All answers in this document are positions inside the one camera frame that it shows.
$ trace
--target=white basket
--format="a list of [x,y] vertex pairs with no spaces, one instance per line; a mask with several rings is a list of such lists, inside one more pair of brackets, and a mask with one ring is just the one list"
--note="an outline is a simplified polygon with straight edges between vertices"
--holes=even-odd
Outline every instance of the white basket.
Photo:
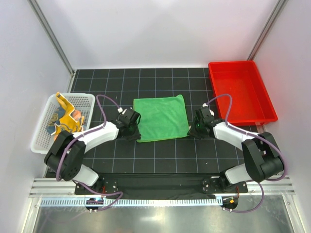
[[[89,129],[93,115],[95,97],[91,94],[85,93],[62,93],[62,95],[73,104],[75,109],[81,111],[81,115],[84,116],[84,125],[86,126],[86,129]],[[34,138],[31,142],[30,149],[32,152],[46,154],[51,148],[54,142],[54,136],[51,136],[47,132],[46,127],[58,107],[60,107],[60,104],[56,99],[56,94],[51,95],[45,105]]]

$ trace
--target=robotic arm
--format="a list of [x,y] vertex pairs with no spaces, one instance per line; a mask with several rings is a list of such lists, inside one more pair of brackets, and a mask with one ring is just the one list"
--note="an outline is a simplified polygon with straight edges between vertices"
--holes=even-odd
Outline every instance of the robotic arm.
[[85,183],[87,186],[93,186],[95,189],[97,189],[96,187],[102,187],[97,172],[82,164],[84,154],[102,143],[117,138],[125,138],[127,140],[140,139],[139,121],[140,114],[129,108],[122,111],[118,119],[107,122],[105,127],[101,124],[87,131],[73,134],[62,131],[47,153],[44,163],[56,172],[65,147],[74,138],[83,134],[84,136],[79,138],[67,153],[60,175],[65,181],[75,180]]
[[[213,112],[205,104],[196,110],[195,114],[188,135],[198,139],[210,137],[224,140],[243,151],[245,164],[221,172],[218,183],[222,190],[232,190],[235,184],[248,180],[259,183],[284,170],[279,154],[268,144],[247,135],[251,132],[239,128],[239,132],[231,129],[233,126],[228,127],[224,120],[215,119]],[[103,179],[100,178],[97,172],[82,164],[85,153],[101,143],[117,138],[140,139],[139,121],[140,114],[129,108],[122,111],[118,119],[107,122],[105,127],[99,125],[87,131],[73,134],[63,131],[53,143],[44,162],[52,170],[57,171],[65,147],[74,138],[83,135],[73,143],[70,151],[67,152],[61,166],[60,175],[65,181],[82,182],[93,190],[99,191],[104,186]],[[270,133],[252,134],[265,138],[277,147]]]
[[279,154],[268,144],[247,135],[256,134],[277,147],[273,136],[264,132],[251,133],[246,130],[233,130],[222,119],[214,119],[214,114],[207,105],[195,111],[195,118],[188,132],[195,138],[216,138],[230,143],[243,151],[245,164],[235,166],[223,172],[223,187],[243,181],[254,180],[258,183],[284,170]]

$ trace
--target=white side panel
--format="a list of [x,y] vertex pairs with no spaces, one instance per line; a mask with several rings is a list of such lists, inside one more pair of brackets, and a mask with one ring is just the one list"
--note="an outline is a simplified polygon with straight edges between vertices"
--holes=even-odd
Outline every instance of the white side panel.
[[277,0],[39,0],[74,68],[247,59]]
[[0,226],[17,233],[44,155],[30,141],[48,97],[66,91],[69,73],[26,0],[0,1]]
[[311,1],[290,0],[255,62],[260,70],[278,121],[266,126],[289,165],[289,175],[311,232],[307,200],[310,183],[311,138]]

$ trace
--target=green towel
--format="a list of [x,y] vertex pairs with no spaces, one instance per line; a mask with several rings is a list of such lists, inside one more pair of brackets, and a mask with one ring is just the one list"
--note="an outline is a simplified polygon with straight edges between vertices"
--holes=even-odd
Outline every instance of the green towel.
[[134,110],[141,114],[141,139],[151,142],[186,137],[189,130],[182,95],[167,98],[135,99]]

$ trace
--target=floor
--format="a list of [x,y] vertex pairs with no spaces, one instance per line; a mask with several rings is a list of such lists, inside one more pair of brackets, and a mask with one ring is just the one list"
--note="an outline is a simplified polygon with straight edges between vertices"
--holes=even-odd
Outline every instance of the floor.
[[[136,98],[160,98],[181,94],[189,124],[193,112],[212,98],[208,68],[96,69],[78,70],[72,92],[105,94],[123,108]],[[118,114],[108,100],[103,102],[108,120]],[[211,110],[217,113],[216,106]],[[103,122],[95,105],[91,127]],[[256,131],[256,127],[245,127]],[[215,173],[244,163],[241,151],[214,139],[190,138],[138,143],[124,139],[104,143],[90,150],[83,163],[97,172]]]

